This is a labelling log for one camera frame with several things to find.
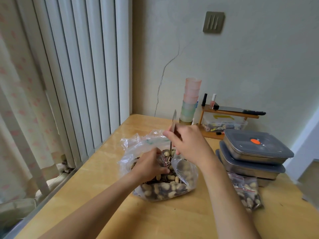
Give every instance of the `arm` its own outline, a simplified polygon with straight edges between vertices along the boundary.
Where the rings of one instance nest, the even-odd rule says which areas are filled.
[[[242,205],[224,166],[198,127],[176,125],[177,135],[170,131],[165,131],[163,134],[172,141],[177,154],[182,154],[202,171],[209,191],[219,238],[261,238]]]
[[[79,209],[60,221],[40,238],[96,238],[125,198],[140,184],[158,174],[169,173],[160,167],[158,148],[144,153],[131,172],[89,200]]]

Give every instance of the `plastic bag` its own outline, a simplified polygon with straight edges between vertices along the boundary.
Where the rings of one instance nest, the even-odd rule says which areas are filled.
[[[130,139],[121,140],[122,147],[125,150],[124,156],[118,162],[121,177],[129,173],[137,159],[152,148],[158,147],[162,151],[169,151],[170,141],[163,136],[162,132],[163,130],[151,130],[145,137],[135,134]],[[166,182],[156,183],[156,181],[152,180],[144,183],[133,191],[133,195],[140,196],[149,201],[159,201],[174,198],[196,188],[198,178],[196,165],[185,160],[182,155],[175,154],[171,160],[167,160],[162,153],[158,157],[158,160],[161,166],[170,168],[170,177],[161,175],[161,180],[165,180]]]
[[[228,173],[228,176],[247,211],[263,207],[256,177],[244,177],[234,173]]]

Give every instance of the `light switch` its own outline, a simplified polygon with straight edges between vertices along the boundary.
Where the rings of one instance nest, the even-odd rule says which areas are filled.
[[[221,33],[225,20],[224,12],[206,12],[203,32]]]

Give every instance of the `wooden shelf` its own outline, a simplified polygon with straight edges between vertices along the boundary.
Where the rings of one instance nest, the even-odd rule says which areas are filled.
[[[205,105],[205,107],[202,106],[202,110],[203,112],[211,112],[211,113],[224,114],[224,115],[230,115],[230,116],[256,118],[256,119],[259,118],[259,116],[257,115],[244,114],[241,112],[229,112],[229,111],[220,111],[220,110],[210,109],[209,105]]]
[[[199,127],[199,129],[200,129],[200,131],[201,131],[201,133],[202,133],[202,135],[204,137],[206,137],[206,138],[214,138],[214,139],[219,139],[219,140],[223,140],[224,139],[224,134],[216,135],[216,132],[206,132],[202,125],[199,125],[199,124],[196,124],[196,125]]]

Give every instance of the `patterned curtain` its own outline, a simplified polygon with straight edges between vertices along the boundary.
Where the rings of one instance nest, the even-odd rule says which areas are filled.
[[[0,203],[32,198],[64,154],[14,0],[0,0]]]

